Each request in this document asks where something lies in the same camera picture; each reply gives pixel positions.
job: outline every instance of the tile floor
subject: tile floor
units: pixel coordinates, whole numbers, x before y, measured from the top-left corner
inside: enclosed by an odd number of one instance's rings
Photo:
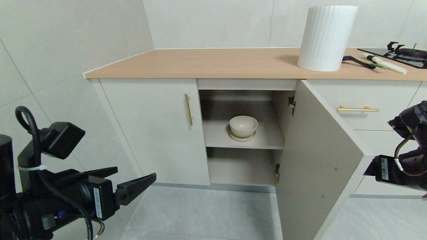
[[[121,240],[282,240],[274,193],[151,186]],[[322,240],[427,239],[427,202],[349,198]]]

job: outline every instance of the white vase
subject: white vase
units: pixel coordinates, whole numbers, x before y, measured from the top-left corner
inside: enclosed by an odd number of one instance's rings
[[[357,6],[314,6],[308,9],[298,67],[332,72],[341,66]]]

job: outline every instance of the cabinet door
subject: cabinet door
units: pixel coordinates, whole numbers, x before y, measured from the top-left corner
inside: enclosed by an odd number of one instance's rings
[[[145,175],[156,172],[158,183],[210,184],[195,79],[100,82]]]
[[[374,155],[306,80],[295,102],[276,185],[283,239],[320,239]]]

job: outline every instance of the barcode sticker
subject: barcode sticker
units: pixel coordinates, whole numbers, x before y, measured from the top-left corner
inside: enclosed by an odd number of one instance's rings
[[[99,189],[94,187],[95,210],[97,217],[102,218],[101,198],[99,197]]]
[[[383,180],[389,179],[389,166],[386,158],[381,158],[381,178]]]

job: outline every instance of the gold handle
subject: gold handle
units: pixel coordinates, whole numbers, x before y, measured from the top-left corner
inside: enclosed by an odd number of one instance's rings
[[[190,110],[190,96],[188,94],[184,94],[185,99],[187,100],[187,108],[188,108],[188,116],[190,117],[190,126],[193,125],[193,116],[191,115]]]
[[[370,108],[368,106],[364,108],[345,108],[343,105],[339,106],[336,109],[337,111],[369,111],[369,112],[379,112],[380,110],[377,108]]]

